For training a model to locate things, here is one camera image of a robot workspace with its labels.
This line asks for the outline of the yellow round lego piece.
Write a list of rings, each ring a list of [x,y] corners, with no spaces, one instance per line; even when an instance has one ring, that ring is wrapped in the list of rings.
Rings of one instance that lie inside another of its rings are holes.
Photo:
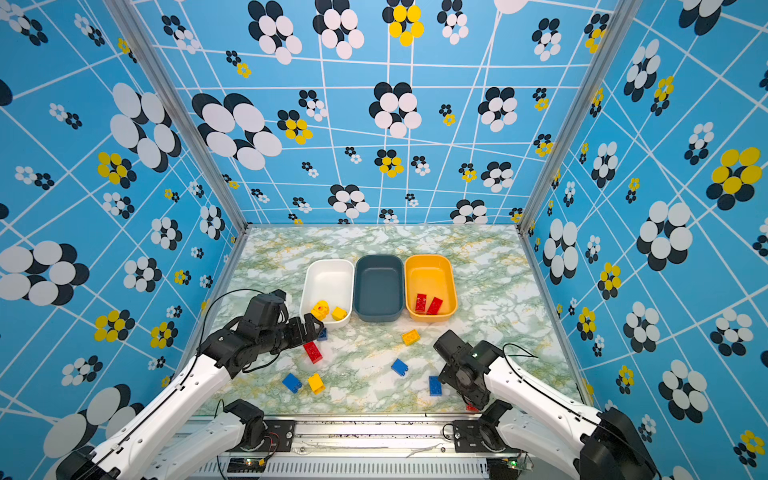
[[[325,300],[319,300],[311,309],[310,313],[319,321],[323,321],[330,313],[329,304]]]

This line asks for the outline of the red long lego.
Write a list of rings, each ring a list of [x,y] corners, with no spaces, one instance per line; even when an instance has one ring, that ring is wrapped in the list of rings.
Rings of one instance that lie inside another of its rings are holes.
[[[312,364],[317,364],[323,360],[323,355],[314,341],[304,344],[303,348]]]
[[[440,314],[440,311],[443,305],[444,305],[444,300],[442,298],[432,297],[430,299],[429,304],[427,305],[425,314],[427,316],[438,316]]]
[[[427,295],[419,293],[416,297],[415,312],[417,314],[424,314],[427,310]]]

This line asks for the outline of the yellow tall lego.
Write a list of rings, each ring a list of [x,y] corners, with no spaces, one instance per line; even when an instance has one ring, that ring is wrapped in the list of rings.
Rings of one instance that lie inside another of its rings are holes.
[[[331,312],[331,318],[334,321],[344,321],[348,317],[348,312],[340,307],[336,307]]]

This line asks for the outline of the white plastic bin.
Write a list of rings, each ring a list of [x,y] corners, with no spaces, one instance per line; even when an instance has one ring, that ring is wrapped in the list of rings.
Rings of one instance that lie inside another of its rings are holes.
[[[330,330],[337,330],[349,323],[353,310],[355,266],[346,259],[324,259],[313,262],[307,269],[303,285],[300,314],[310,313],[319,301],[329,304],[330,313],[322,321]],[[334,321],[331,312],[340,307],[348,312],[344,321]]]

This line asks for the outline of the dark teal plastic bin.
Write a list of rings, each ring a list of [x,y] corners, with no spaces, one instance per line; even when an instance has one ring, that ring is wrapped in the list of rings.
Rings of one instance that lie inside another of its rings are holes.
[[[397,320],[405,308],[403,261],[384,254],[361,257],[355,266],[353,308],[364,322]]]

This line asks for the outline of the yellow plastic bin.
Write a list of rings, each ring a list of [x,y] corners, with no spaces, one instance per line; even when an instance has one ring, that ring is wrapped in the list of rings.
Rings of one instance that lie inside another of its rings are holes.
[[[442,255],[418,254],[405,261],[406,308],[417,322],[435,323],[450,319],[458,310],[458,296],[451,262]],[[417,314],[414,310],[419,293],[427,295],[427,305],[432,297],[444,300],[438,316]]]

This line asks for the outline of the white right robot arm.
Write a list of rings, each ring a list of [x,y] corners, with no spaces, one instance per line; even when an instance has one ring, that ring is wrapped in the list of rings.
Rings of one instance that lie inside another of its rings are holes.
[[[572,479],[659,479],[631,419],[563,395],[527,372],[502,347],[473,346],[454,331],[433,344],[445,361],[438,379],[478,409],[481,437],[545,461]]]

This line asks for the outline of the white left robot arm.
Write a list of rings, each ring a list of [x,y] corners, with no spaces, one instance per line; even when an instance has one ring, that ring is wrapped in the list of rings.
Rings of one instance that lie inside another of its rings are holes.
[[[81,447],[57,466],[58,479],[186,479],[232,449],[279,442],[257,406],[238,399],[205,427],[175,445],[169,442],[217,391],[240,374],[259,370],[266,354],[303,347],[324,331],[313,314],[291,317],[282,290],[255,292],[245,313],[202,340],[181,373],[134,419],[98,446]]]

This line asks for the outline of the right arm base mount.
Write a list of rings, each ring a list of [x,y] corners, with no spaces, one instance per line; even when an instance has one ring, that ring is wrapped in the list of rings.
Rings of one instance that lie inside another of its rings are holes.
[[[498,453],[504,450],[496,430],[486,422],[456,420],[451,423],[451,434],[457,453]]]

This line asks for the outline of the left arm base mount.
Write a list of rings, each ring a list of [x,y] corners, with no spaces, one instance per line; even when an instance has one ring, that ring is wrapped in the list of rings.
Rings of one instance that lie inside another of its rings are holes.
[[[294,420],[262,420],[251,422],[243,432],[240,443],[234,448],[239,452],[282,453],[289,452],[296,435]]]

